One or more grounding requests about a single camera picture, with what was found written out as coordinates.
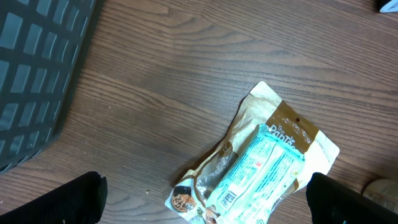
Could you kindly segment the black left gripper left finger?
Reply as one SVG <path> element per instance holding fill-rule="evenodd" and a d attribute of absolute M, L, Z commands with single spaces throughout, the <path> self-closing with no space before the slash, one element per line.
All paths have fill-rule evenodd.
<path fill-rule="evenodd" d="M 1 224 L 96 224 L 107 196 L 106 178 L 90 171 L 1 215 Z"/>

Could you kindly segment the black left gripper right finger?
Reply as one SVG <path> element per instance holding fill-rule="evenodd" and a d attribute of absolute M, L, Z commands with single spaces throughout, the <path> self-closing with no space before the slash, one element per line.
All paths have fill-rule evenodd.
<path fill-rule="evenodd" d="M 306 189 L 313 224 L 397 224 L 397 214 L 316 172 Z"/>

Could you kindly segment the green lid Knorr jar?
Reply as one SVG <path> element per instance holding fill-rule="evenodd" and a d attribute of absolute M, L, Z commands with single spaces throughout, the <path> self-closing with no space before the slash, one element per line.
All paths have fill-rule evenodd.
<path fill-rule="evenodd" d="M 363 191 L 363 196 L 380 206 L 397 213 L 398 185 L 396 180 L 379 179 L 371 182 Z"/>

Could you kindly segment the teal wipes pack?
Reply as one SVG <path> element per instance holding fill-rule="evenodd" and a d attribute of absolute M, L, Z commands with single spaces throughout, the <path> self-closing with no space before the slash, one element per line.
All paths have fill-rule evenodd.
<path fill-rule="evenodd" d="M 217 223 L 267 223 L 304 163 L 303 154 L 260 124 L 209 196 L 206 207 L 219 214 Z"/>

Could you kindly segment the brown snack pouch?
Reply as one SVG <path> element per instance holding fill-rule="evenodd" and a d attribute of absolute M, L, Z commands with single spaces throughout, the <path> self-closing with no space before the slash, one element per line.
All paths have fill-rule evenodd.
<path fill-rule="evenodd" d="M 250 143 L 258 125 L 304 155 L 303 170 L 277 201 L 304 188 L 316 172 L 327 174 L 339 154 L 338 146 L 314 124 L 297 114 L 266 83 L 259 82 L 243 99 L 225 136 L 214 153 L 196 169 L 188 171 L 175 185 L 166 207 L 190 223 L 217 223 L 215 209 L 206 201 L 227 171 Z"/>

